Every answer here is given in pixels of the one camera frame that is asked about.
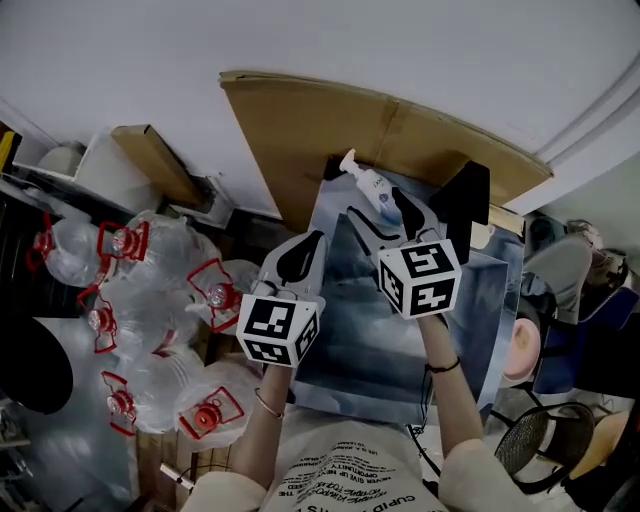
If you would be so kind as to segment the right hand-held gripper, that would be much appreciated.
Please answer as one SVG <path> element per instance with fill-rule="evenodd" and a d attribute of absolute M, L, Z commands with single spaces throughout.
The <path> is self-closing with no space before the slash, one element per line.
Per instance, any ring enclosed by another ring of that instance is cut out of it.
<path fill-rule="evenodd" d="M 358 243 L 370 252 L 378 290 L 406 320 L 452 310 L 462 270 L 452 242 L 442 237 L 442 223 L 412 194 L 393 188 L 392 197 L 406 238 L 384 233 L 359 209 L 347 208 Z"/>

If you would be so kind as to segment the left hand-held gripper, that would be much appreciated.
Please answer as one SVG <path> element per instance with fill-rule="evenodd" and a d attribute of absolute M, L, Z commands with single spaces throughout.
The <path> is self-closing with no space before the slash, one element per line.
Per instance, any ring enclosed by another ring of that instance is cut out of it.
<path fill-rule="evenodd" d="M 320 331 L 327 258 L 320 230 L 296 235 L 265 258 L 259 280 L 242 298 L 236 337 L 254 362 L 296 368 Z"/>

